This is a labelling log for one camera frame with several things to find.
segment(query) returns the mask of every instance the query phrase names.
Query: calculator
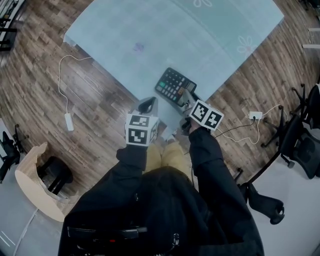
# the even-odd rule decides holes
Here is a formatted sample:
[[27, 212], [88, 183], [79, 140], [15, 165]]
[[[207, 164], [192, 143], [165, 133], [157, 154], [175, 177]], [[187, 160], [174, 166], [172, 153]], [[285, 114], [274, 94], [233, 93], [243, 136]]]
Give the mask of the calculator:
[[192, 94], [196, 87], [197, 85], [194, 82], [169, 67], [156, 84], [155, 91], [179, 107], [183, 107], [185, 104], [182, 97], [184, 91], [188, 90]]

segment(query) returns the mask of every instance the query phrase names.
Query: black sleeve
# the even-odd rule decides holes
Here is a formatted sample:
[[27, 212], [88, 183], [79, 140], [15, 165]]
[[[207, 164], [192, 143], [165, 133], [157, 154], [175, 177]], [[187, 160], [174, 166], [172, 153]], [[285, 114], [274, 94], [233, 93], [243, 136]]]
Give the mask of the black sleeve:
[[206, 128], [190, 134], [190, 156], [199, 193], [214, 212], [229, 243], [255, 241], [264, 255], [256, 223], [224, 163], [219, 143]]
[[81, 197], [73, 213], [121, 208], [133, 198], [146, 169], [147, 147], [128, 145], [117, 151], [116, 158], [119, 163]]

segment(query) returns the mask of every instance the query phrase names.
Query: hand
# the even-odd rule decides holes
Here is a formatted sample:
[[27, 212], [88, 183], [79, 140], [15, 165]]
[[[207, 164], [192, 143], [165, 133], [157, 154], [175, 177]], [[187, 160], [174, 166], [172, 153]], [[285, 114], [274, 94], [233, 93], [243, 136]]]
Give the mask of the hand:
[[195, 130], [197, 130], [200, 127], [201, 125], [191, 118], [191, 128], [189, 130], [189, 134], [193, 133]]

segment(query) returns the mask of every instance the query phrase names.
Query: khaki pants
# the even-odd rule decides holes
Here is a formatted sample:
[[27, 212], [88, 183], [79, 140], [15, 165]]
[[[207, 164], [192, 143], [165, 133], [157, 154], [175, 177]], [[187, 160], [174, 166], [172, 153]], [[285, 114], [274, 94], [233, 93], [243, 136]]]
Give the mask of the khaki pants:
[[162, 157], [159, 148], [155, 144], [150, 144], [147, 150], [145, 173], [165, 166], [174, 167], [187, 176], [190, 176], [190, 170], [184, 152], [178, 142], [167, 145]]

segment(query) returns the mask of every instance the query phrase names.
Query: chair wheel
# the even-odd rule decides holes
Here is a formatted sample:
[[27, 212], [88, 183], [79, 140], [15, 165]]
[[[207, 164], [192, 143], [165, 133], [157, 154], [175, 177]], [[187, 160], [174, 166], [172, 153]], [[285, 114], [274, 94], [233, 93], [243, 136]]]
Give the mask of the chair wheel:
[[288, 163], [288, 168], [292, 169], [295, 166], [295, 163], [290, 161], [290, 163]]

